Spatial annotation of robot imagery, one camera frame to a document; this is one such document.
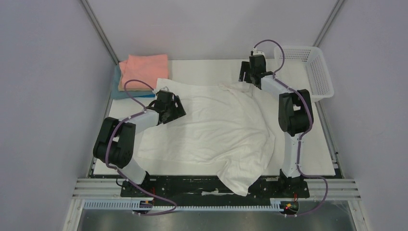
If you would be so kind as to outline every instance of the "white plastic basket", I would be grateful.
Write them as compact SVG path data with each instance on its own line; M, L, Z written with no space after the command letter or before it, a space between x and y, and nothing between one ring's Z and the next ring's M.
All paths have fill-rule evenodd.
M303 62L311 91L310 98L313 102L334 95L332 80L324 61L323 52L319 48L309 46L282 46L282 48L285 53L285 61ZM279 47L275 47L274 55L275 59L282 59Z

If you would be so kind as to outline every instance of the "white enclosure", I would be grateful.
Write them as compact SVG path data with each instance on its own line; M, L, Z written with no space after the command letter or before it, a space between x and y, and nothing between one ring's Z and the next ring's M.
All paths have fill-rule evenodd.
M77 179L90 166L115 174L96 170L91 153L105 116L137 109L109 100L118 62L166 53L173 80L209 85L219 80L214 73L234 79L236 61L263 39L323 51L335 93L313 106L311 139L320 142L306 146L306 168L334 175L340 167L349 179L330 181L329 200L351 192L358 231L405 230L407 10L398 0L1 1L1 230L72 230L84 205L72 200ZM272 59L274 47L260 49ZM196 78L192 68L201 70ZM84 191L87 182L118 197L114 180L78 180ZM320 200L324 184L309 183Z

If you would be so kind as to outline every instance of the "gray floor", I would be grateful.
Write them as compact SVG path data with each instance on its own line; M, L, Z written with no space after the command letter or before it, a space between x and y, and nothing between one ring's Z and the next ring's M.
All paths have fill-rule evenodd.
M301 202L300 212L314 202ZM130 211L84 210L79 231L355 231L347 202L326 202L304 217L284 218L276 212L175 212L139 217Z

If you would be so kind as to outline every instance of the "blue towel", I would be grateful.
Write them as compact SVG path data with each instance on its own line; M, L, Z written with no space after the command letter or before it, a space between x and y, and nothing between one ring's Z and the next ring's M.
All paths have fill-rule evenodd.
M114 71L114 79L112 81L112 91L111 91L111 98L114 100L120 100L120 99L125 99L129 98L128 94L124 91L119 91L118 86L120 82L120 76L122 73L120 72L119 65L115 66L115 71ZM149 90L130 90L128 91L131 96L133 97L145 97L145 98L153 98L155 95L152 93L152 91Z

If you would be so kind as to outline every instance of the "white tabletop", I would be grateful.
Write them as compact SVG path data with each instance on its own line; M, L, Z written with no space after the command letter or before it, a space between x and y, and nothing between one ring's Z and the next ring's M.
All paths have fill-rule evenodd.
M212 86L221 82L232 83L238 81L243 60L173 60L169 61L170 79L192 85ZM275 60L268 60L268 70L275 70L278 64ZM306 71L301 62L285 62L280 73L281 79L295 89L309 89ZM138 98L148 105L153 98ZM305 174L334 175L332 159L321 127L316 106L312 105L314 123L312 130L304 137L305 146L301 157L301 166ZM131 99L113 100L109 113L110 117L126 117L142 110L142 107ZM273 125L275 134L275 148L267 169L263 175L279 175L284 159L284 133L278 125L278 108L271 107L270 116L276 117ZM138 164L151 175L215 175L224 165L217 162L208 165L187 164L181 162L152 160L135 157ZM117 173L97 160L94 169L95 175L117 175Z

